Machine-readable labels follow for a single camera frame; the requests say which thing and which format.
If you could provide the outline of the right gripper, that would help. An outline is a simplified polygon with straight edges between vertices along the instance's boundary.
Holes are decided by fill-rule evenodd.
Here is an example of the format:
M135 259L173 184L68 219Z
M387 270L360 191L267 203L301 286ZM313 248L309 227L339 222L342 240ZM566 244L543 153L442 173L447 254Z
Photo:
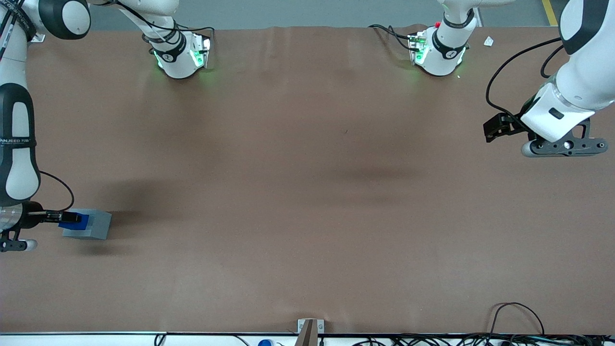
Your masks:
M22 204L22 229L31 229L39 223L81 223L83 216L75 212L46 211L39 202Z

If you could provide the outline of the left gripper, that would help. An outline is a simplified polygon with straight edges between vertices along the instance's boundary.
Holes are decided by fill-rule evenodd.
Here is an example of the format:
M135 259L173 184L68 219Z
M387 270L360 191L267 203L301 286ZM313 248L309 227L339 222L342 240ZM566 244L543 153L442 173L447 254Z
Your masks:
M567 101L556 85L543 85L521 119L518 114L499 112L483 123L484 137L490 144L501 136L534 132L549 142L556 142L595 112Z

